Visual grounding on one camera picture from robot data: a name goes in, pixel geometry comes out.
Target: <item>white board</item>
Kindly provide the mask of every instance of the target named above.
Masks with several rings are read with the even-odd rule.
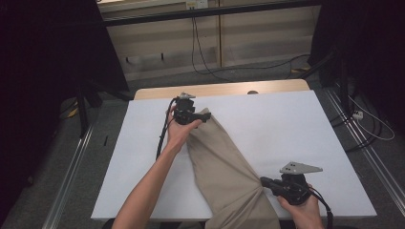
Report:
[[[165,110],[171,99],[131,101],[104,178],[92,219],[117,215],[128,194],[156,157]],[[196,111],[209,108],[260,177],[280,178],[290,161],[321,167],[307,174],[338,218],[376,216],[351,163],[314,92],[208,96],[194,99]],[[266,190],[280,219],[290,219]],[[325,208],[320,203],[321,215]],[[151,219],[210,219],[195,184],[186,146],[177,155]]]

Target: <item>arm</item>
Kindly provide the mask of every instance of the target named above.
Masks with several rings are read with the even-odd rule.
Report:
[[[160,156],[142,180],[132,190],[119,210],[113,228],[144,228],[158,201],[161,187],[169,173],[176,154],[180,151],[188,134],[202,122],[194,122],[182,126],[176,121],[170,122],[167,144]]]
[[[318,199],[310,196],[307,201],[299,206],[289,205],[282,197],[277,197],[280,205],[292,215],[297,229],[323,229],[321,215],[319,213]]]

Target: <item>table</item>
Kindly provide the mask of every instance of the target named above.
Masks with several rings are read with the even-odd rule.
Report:
[[[260,177],[279,178],[279,169],[292,160],[323,167],[324,172],[306,177],[338,218],[376,215],[314,92],[303,80],[281,80],[140,90],[128,107],[92,219],[113,218],[153,164],[164,111],[170,98],[183,91],[198,96],[196,111],[209,107]],[[249,91],[259,94],[244,95]],[[278,217],[289,219],[271,192],[265,193]],[[322,206],[321,215],[326,215]],[[183,147],[151,219],[205,220],[211,216]]]

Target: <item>hand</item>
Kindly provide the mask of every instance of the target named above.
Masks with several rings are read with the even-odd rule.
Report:
[[[194,120],[192,123],[189,123],[187,125],[181,125],[174,120],[174,117],[172,116],[173,111],[176,109],[176,106],[173,106],[170,109],[169,116],[168,116],[168,137],[167,137],[167,144],[166,144],[166,149],[169,149],[169,151],[174,151],[175,153],[178,153],[181,149],[181,146],[184,144],[185,140],[188,137],[188,134],[190,132],[197,128],[200,124],[203,122],[201,120]]]
[[[319,213],[318,199],[310,196],[307,201],[298,206],[292,206],[281,196],[277,197],[280,205],[289,211],[292,215],[295,225],[298,229],[318,229],[324,228]]]

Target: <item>beige cloth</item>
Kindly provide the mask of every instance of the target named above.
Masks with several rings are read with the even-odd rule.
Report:
[[[190,133],[187,146],[197,185],[213,213],[206,229],[280,228],[259,177],[214,116]]]

